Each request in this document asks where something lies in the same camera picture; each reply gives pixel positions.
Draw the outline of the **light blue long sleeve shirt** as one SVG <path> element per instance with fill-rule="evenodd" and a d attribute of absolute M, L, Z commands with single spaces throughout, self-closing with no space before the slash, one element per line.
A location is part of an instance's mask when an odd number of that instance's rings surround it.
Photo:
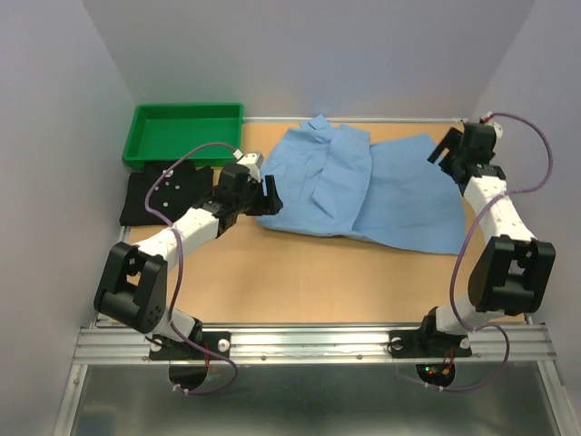
<path fill-rule="evenodd" d="M 261 171 L 282 209 L 264 228 L 343 236 L 392 248 L 458 254 L 465 213 L 458 188 L 428 162 L 428 134 L 374 143 L 367 131 L 318 115 L 287 130 Z"/>

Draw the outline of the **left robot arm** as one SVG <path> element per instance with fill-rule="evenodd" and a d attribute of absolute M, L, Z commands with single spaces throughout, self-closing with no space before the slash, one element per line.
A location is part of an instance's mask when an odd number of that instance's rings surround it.
<path fill-rule="evenodd" d="M 120 242 L 108 253 L 94 297 L 94 308 L 144 335 L 171 340 L 183 358 L 202 347 L 202 322 L 167 302 L 168 276 L 183 276 L 185 257 L 222 236 L 241 214 L 275 215 L 283 207 L 275 177 L 232 163 L 219 182 L 175 223 L 136 244 Z"/>

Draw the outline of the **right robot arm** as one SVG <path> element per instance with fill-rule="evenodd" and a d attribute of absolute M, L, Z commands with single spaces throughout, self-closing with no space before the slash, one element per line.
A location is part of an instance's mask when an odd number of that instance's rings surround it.
<path fill-rule="evenodd" d="M 452 128 L 430 155 L 457 184 L 476 218 L 469 232 L 483 233 L 485 248 L 468 278 L 468 290 L 424 317 L 418 332 L 423 352 L 438 354 L 459 337 L 503 316 L 536 312 L 556 259 L 552 243 L 526 227 L 500 166 L 491 163 L 501 128 L 490 117 Z"/>

